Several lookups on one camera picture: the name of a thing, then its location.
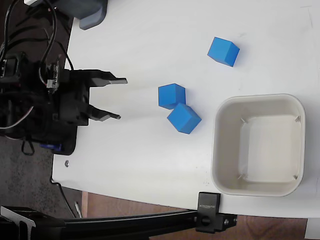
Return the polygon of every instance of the floor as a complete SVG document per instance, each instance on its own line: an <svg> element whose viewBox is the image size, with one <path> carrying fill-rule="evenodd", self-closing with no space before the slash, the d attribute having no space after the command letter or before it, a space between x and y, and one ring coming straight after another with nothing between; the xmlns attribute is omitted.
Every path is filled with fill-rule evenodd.
<svg viewBox="0 0 320 240"><path fill-rule="evenodd" d="M7 8L11 0L0 1L0 22L4 23ZM11 26L25 16L27 7L21 0L13 11ZM28 23L45 25L44 21L30 20ZM3 41L3 24L0 25L0 41ZM68 45L69 36L58 27L57 39L65 46ZM25 37L43 38L41 31L28 32ZM39 43L24 43L17 46L14 51L26 51L33 61L38 60L45 46ZM61 53L57 46L51 51L49 61L53 61ZM53 155L38 146L33 157L21 153L21 142L0 138L0 205L25 206L58 218L70 218L65 203L57 186L50 185L49 177L52 171ZM65 189L70 203L81 202L82 193L73 189ZM175 210L175 208L127 201L89 193L84 206L87 207L88 217L115 217L129 215L143 215ZM215 235L198 233L194 229L182 232L153 237L155 240L302 240L304 239L306 219L286 219L239 216L237 227Z"/></svg>

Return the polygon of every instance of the metal bar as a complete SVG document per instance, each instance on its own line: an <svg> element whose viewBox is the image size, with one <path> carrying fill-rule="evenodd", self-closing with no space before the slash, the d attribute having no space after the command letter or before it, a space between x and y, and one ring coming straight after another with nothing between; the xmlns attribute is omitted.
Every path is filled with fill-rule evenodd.
<svg viewBox="0 0 320 240"><path fill-rule="evenodd" d="M66 219L62 240L122 240L152 236L196 227L197 211L97 219Z"/></svg>

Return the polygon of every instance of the black cable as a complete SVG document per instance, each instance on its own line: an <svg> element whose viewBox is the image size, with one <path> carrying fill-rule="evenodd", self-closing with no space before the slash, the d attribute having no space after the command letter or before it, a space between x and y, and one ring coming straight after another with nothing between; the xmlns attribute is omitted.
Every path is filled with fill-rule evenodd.
<svg viewBox="0 0 320 240"><path fill-rule="evenodd" d="M12 11L17 4L19 0L14 0L11 5L9 6L8 10L6 11L5 20L4 20L4 45L3 45L3 51L0 56L0 65L2 65L2 62L4 61L6 57L6 53L8 51L8 43L9 43L9 23L10 23L10 17L12 14Z"/></svg>
<svg viewBox="0 0 320 240"><path fill-rule="evenodd" d="M57 186L59 187L60 192L61 192L61 195L62 195L62 197L63 197L63 200L64 200L67 208L69 209L69 211L70 211L70 213L72 214L72 216L73 216L74 218L77 218L76 215L75 215L75 213L74 213L74 211L72 211L72 209L71 209L71 207L70 207L70 205L69 205L69 202L68 202L68 200L67 200L67 198L66 198L66 195L65 195L65 193L64 193L64 190L63 190L61 184L60 184L59 182L55 182L55 181L52 179L52 173L51 173L51 177L50 177L50 183L51 183L52 185L57 185Z"/></svg>
<svg viewBox="0 0 320 240"><path fill-rule="evenodd" d="M14 31L14 32L9 36L9 43L10 43L15 37L19 36L20 34L23 34L23 33L25 33L25 32L31 31L31 30L36 30L36 29L42 29L42 30L44 30L46 38L49 39L48 32L47 32L47 30L46 30L45 28L40 27L40 26L38 26L38 25L32 25L32 26L22 27L22 28L20 28L20 29L18 29L18 30L16 30L16 31ZM1 54L2 54L2 51L3 51L3 49L4 49L4 45L5 45L5 43L2 43L2 45L1 45L1 48L0 48Z"/></svg>
<svg viewBox="0 0 320 240"><path fill-rule="evenodd" d="M13 47L19 45L19 44L22 44L22 43L25 43L25 42L33 42L33 43L39 43L39 42L47 42L48 39L47 38L33 38L33 37L29 37L29 38L23 38L23 39L19 39L19 40L16 40L12 43L9 44L8 46L8 50L12 49ZM67 61L69 62L69 65L70 65L70 68L71 70L74 70L74 66L67 54L67 51L64 49L64 46L61 42L59 41L54 41L55 43L57 43L59 45L59 47L61 48L65 58L67 59Z"/></svg>
<svg viewBox="0 0 320 240"><path fill-rule="evenodd" d="M39 78L41 80L41 82L44 84L44 85L47 85L47 83L45 82L45 80L43 79L42 77L42 73L41 73L41 69L42 69L42 66L43 64L45 63L46 59L47 59L47 56L55 42L55 39L56 39L56 34L57 34L57 15L56 15L56 11L54 9L54 7L51 5L51 3L48 1L48 0L43 0L49 7L50 9L50 12L52 14L52 35L51 35L51 38L50 38L50 41L49 41L49 44L48 44L48 47L46 48L43 56L42 56L42 59L40 61L40 66L39 66L39 69L38 69L38 73L39 73Z"/></svg>

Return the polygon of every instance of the black clamp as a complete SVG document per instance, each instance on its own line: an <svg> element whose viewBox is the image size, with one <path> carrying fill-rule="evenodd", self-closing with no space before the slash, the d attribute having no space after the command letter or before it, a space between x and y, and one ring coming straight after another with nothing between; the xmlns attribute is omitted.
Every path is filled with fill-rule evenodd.
<svg viewBox="0 0 320 240"><path fill-rule="evenodd" d="M219 213L220 197L220 193L199 193L195 227L197 232L214 234L237 225L237 215Z"/></svg>

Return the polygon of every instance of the blue cube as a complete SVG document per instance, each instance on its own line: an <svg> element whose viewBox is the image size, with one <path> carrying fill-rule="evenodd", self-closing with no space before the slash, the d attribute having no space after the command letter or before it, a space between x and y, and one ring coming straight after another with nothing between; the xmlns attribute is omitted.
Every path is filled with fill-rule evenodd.
<svg viewBox="0 0 320 240"><path fill-rule="evenodd" d="M167 119L180 132L190 134L201 122L201 118L193 109L185 104L179 103L170 113Z"/></svg>
<svg viewBox="0 0 320 240"><path fill-rule="evenodd" d="M233 67L239 53L239 48L233 42L215 37L208 56L218 63Z"/></svg>
<svg viewBox="0 0 320 240"><path fill-rule="evenodd" d="M158 88L159 106L174 109L178 103L186 104L186 89L178 84L169 84Z"/></svg>

